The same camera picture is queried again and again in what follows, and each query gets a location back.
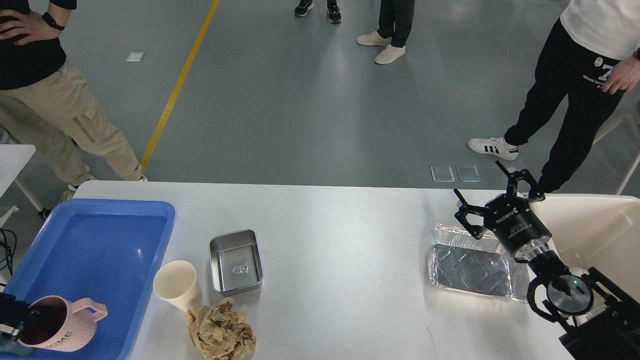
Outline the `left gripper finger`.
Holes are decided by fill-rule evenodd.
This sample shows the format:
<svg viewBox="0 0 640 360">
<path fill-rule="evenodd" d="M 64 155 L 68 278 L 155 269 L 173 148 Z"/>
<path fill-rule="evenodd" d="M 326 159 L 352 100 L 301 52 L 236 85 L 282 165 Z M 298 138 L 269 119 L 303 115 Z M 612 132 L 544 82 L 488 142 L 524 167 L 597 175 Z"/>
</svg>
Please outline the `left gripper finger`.
<svg viewBox="0 0 640 360">
<path fill-rule="evenodd" d="M 4 292 L 0 293 L 0 331 L 9 341 L 18 341 L 38 317 L 38 310 L 25 301 Z"/>
</svg>

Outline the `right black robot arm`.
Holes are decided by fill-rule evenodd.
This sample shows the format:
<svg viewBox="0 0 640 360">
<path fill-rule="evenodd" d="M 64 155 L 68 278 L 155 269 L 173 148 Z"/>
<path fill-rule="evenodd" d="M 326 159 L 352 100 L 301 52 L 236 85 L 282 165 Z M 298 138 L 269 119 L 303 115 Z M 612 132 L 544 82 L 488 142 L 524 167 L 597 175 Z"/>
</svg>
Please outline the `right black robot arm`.
<svg viewBox="0 0 640 360">
<path fill-rule="evenodd" d="M 530 309 L 562 326 L 562 346 L 576 360 L 637 360 L 640 355 L 640 306 L 637 300 L 597 268 L 574 275 L 550 249 L 553 235 L 531 204 L 545 193 L 527 169 L 508 170 L 503 194 L 483 206 L 471 205 L 459 189 L 454 217 L 474 239 L 491 231 L 518 264 L 527 264 L 535 277 L 526 291 Z"/>
</svg>

